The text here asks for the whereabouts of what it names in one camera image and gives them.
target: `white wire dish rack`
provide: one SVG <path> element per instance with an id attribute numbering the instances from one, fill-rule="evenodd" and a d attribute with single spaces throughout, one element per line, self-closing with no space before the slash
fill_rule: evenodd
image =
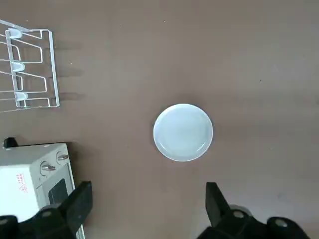
<path id="1" fill-rule="evenodd" d="M 7 47 L 6 56 L 0 57 L 0 112 L 59 107 L 52 32 L 27 29 L 4 20 L 0 20 L 0 24 L 4 27 L 4 34 L 0 32 L 0 45 Z M 21 52 L 26 48 L 36 51 L 37 59 L 22 57 Z M 47 62 L 44 51 L 50 54 Z M 35 66 L 46 67 L 48 71 L 34 73 Z"/>

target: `oven window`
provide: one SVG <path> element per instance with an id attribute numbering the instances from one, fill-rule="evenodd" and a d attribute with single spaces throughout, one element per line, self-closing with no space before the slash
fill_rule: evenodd
<path id="1" fill-rule="evenodd" d="M 49 191 L 50 204 L 61 204 L 68 197 L 65 180 L 62 179 Z"/>

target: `white toaster oven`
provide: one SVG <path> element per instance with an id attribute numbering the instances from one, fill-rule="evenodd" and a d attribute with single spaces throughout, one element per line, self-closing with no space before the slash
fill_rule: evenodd
<path id="1" fill-rule="evenodd" d="M 61 204 L 74 188 L 66 144 L 0 149 L 1 216 L 25 221 L 43 207 Z M 84 239 L 83 226 L 76 236 Z"/>

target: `plate rim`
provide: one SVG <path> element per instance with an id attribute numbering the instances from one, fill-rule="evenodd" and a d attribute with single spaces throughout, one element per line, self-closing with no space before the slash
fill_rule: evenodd
<path id="1" fill-rule="evenodd" d="M 197 157 L 193 158 L 193 159 L 190 159 L 190 160 L 185 160 L 185 161 L 180 161 L 180 160 L 176 160 L 176 159 L 173 159 L 171 157 L 169 157 L 168 155 L 166 155 L 164 152 L 162 152 L 158 146 L 158 143 L 157 141 L 155 140 L 155 129 L 156 127 L 158 126 L 160 120 L 171 110 L 173 110 L 174 108 L 176 107 L 181 107 L 181 106 L 188 106 L 188 107 L 193 107 L 193 108 L 196 108 L 198 110 L 200 110 L 205 116 L 206 118 L 208 119 L 208 121 L 210 122 L 210 129 L 211 129 L 211 139 L 209 140 L 209 143 L 207 144 L 207 148 Z M 204 111 L 202 110 L 200 107 L 196 106 L 196 105 L 192 105 L 192 104 L 187 104 L 187 103 L 179 103 L 179 104 L 175 104 L 175 105 L 171 105 L 169 107 L 167 107 L 165 110 L 163 110 L 159 116 L 156 118 L 155 120 L 155 123 L 154 123 L 154 126 L 153 126 L 153 140 L 154 140 L 154 143 L 155 143 L 155 146 L 156 148 L 158 149 L 158 151 L 163 155 L 165 156 L 166 158 L 169 158 L 170 160 L 173 160 L 175 162 L 190 162 L 190 161 L 193 161 L 193 160 L 196 160 L 198 158 L 200 158 L 201 156 L 203 156 L 207 150 L 209 149 L 209 147 L 211 146 L 212 142 L 213 142 L 213 138 L 214 138 L 214 124 L 212 122 L 212 120 L 210 119 L 209 115 Z"/>

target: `oven knob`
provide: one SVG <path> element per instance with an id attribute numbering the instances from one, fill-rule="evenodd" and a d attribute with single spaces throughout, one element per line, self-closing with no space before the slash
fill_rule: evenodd
<path id="1" fill-rule="evenodd" d="M 69 155 L 67 155 L 67 154 L 63 154 L 63 155 L 58 156 L 58 160 L 59 161 L 65 160 L 65 159 L 68 159 L 68 158 L 69 158 Z"/>
<path id="2" fill-rule="evenodd" d="M 42 166 L 41 166 L 41 169 L 44 170 L 44 171 L 54 171 L 54 170 L 55 170 L 55 167 L 46 164 L 46 165 L 42 165 Z"/>

